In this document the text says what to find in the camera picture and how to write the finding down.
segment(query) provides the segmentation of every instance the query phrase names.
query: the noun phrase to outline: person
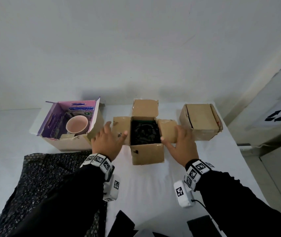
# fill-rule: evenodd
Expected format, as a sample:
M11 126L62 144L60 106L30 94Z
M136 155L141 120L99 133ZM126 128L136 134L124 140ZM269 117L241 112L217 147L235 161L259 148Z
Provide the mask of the person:
M113 161L122 148L127 131L116 140L110 124L105 124L91 144L92 153L105 155ZM171 156L188 169L199 159L194 136L181 126L176 128L175 147L163 137L161 141ZM83 237L103 202L103 182L104 174L100 168L93 165L78 168L61 188L33 209L10 236ZM258 199L229 173L211 170L201 176L195 190L200 191L206 210L227 237L281 236L281 213Z

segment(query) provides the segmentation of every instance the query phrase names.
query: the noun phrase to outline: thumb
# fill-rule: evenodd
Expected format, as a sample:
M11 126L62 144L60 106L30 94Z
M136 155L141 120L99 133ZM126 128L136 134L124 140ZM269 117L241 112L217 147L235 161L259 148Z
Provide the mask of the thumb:
M176 151L176 148L174 148L174 146L168 140L166 140L163 136L160 138L160 140L161 140L161 143L163 143L167 147L170 154L173 155L174 152Z
M121 135L121 137L118 139L118 143L120 144L120 145L123 145L124 144L124 141L125 141L125 139L127 138L127 131L124 131L124 133Z

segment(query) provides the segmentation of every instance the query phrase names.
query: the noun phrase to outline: small cardboard box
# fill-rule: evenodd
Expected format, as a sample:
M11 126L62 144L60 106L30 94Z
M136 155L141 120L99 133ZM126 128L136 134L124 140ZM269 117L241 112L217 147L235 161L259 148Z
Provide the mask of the small cardboard box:
M30 128L30 133L42 137L60 151L91 149L91 139L104 124L99 104L100 98L86 101L46 102ZM75 136L67 133L66 123L75 115L85 115L88 118L90 127L86 134Z
M162 120L156 119L158 116L158 101L157 100L134 100L132 117L114 117L112 134L115 138L121 136L124 131L128 131L128 136L125 140L125 145L130 146L132 154L133 165L148 165L154 163L163 163L164 158L164 146L162 143L156 144L144 144L144 145L132 145L130 142L131 134L131 121L156 121L159 128L160 136L168 139L171 143L175 143L177 140L175 126L177 125L175 120Z
M185 104L181 125L189 127L196 141L209 141L223 130L223 124L212 104Z

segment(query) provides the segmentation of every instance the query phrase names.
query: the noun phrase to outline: forearm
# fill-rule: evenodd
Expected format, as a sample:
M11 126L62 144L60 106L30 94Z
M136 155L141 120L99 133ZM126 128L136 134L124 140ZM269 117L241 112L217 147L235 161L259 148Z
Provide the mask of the forearm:
M281 232L281 213L227 172L203 174L195 190L200 191L207 211L228 237Z
M103 182L104 174L98 167L77 169L10 236L84 236L103 201Z

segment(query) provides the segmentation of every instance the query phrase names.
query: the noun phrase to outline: pink bowl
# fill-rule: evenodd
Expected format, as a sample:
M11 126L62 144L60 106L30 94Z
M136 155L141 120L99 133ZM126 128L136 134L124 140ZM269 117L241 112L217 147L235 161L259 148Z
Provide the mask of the pink bowl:
M69 133L81 135L87 133L89 121L85 116L74 116L66 124L66 130Z

